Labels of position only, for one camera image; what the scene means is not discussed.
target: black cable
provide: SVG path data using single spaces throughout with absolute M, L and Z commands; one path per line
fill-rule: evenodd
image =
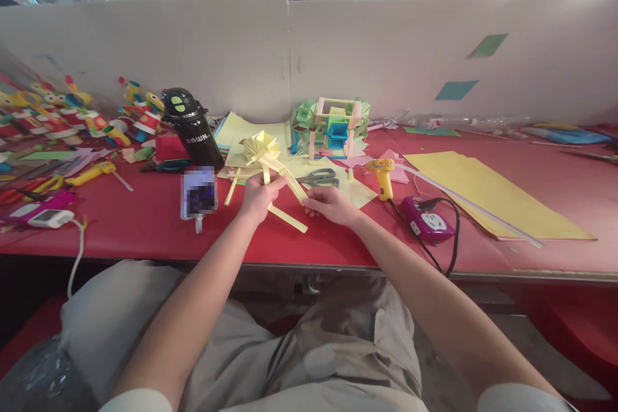
M 427 247 L 425 246 L 425 243 L 423 243 L 423 241 L 418 237 L 418 235 L 416 235 L 414 233 L 414 230 L 412 230 L 412 226 L 409 224 L 409 222 L 406 220 L 405 217 L 403 217 L 403 215 L 401 214 L 401 212 L 399 212 L 399 209 L 397 209 L 397 206 L 395 206 L 395 203 L 393 203 L 393 200 L 391 200 L 390 198 L 388 199 L 388 202 L 391 204 L 391 206 L 393 207 L 393 209 L 395 210 L 395 212 L 397 213 L 397 215 L 399 216 L 399 218 L 402 220 L 402 222 L 404 224 L 406 224 L 408 230 L 410 230 L 410 233 L 412 234 L 412 236 L 414 238 L 417 239 L 418 244 L 425 250 L 425 252 L 427 253 L 427 255 L 431 258 L 431 260 L 433 261 L 433 263 L 436 265 L 436 268 L 438 269 L 438 271 L 441 274 L 444 274 L 444 271 L 442 270 L 442 267 L 440 267 L 440 264 L 438 264 L 438 261 L 436 260 L 435 257 L 433 257 L 433 254 L 431 253 L 431 251 L 429 251 L 427 249 Z
M 441 274 L 443 274 L 446 278 L 448 278 L 451 275 L 451 272 L 453 271 L 453 268 L 455 267 L 455 263 L 457 261 L 457 251 L 459 249 L 459 231 L 460 231 L 460 228 L 461 228 L 461 214 L 459 212 L 459 208 L 457 207 L 455 202 L 453 200 L 449 199 L 449 198 L 433 198 L 432 200 L 427 200 L 427 201 L 423 201 L 422 203 L 419 203 L 418 207 L 420 207 L 424 211 L 428 211 L 428 210 L 434 209 L 436 204 L 440 203 L 441 201 L 446 201 L 451 206 L 453 206 L 453 209 L 455 210 L 455 216 L 456 216 L 455 238 L 454 238 L 454 241 L 453 241 L 453 254 L 451 256 L 451 263 L 449 264 L 449 268 L 446 270 L 446 272 L 444 272 L 442 270 L 442 268 L 438 264 L 438 261 L 435 259 L 435 257 L 433 257 L 432 253 L 425 246 L 425 243 L 423 243 L 423 241 L 418 237 L 418 235 L 416 235 L 414 233 L 414 230 L 412 230 L 412 226 L 407 222 L 406 218 L 403 217 L 401 212 L 399 212 L 399 210 L 397 209 L 397 206 L 395 206 L 395 203 L 393 203 L 393 200 L 391 200 L 391 199 L 388 200 L 388 202 L 391 204 L 391 206 L 397 212 L 397 215 L 399 216 L 399 218 L 406 224 L 406 226 L 410 230 L 410 233 L 412 233 L 412 235 L 414 235 L 414 237 L 416 237 L 416 239 L 419 242 L 420 246 L 425 250 L 427 255 L 431 258 L 433 263 L 436 265 L 436 268 L 438 269 L 438 271 Z

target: cubicle divider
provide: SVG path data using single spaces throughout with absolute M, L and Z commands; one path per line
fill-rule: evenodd
M 484 37 L 508 34 L 493 56 Z M 110 111 L 118 77 L 182 86 L 212 114 L 280 121 L 304 99 L 362 97 L 374 118 L 618 117 L 618 0 L 130 0 L 2 8 L 0 71 L 63 89 L 64 74 Z M 461 100 L 446 82 L 478 80 Z

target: black water bottle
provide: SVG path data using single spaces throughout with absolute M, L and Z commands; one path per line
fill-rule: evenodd
M 167 89 L 161 99 L 165 105 L 163 120 L 174 127 L 191 162 L 221 169 L 223 157 L 206 120 L 208 110 L 188 90 L 180 87 Z

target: forearm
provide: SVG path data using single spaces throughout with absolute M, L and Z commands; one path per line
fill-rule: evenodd
M 559 396 L 487 315 L 427 261 L 364 214 L 351 228 L 475 397 L 506 382 Z
M 239 214 L 225 229 L 152 321 L 114 396 L 135 388 L 156 389 L 177 409 L 257 225 L 254 218 Z

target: person's left hand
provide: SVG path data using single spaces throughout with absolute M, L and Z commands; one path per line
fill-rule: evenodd
M 268 215 L 268 205 L 279 196 L 281 190 L 287 183 L 286 176 L 275 175 L 271 171 L 270 185 L 264 185 L 264 174 L 259 173 L 250 177 L 245 186 L 245 199 L 240 208 L 239 214 L 246 214 L 262 223 Z

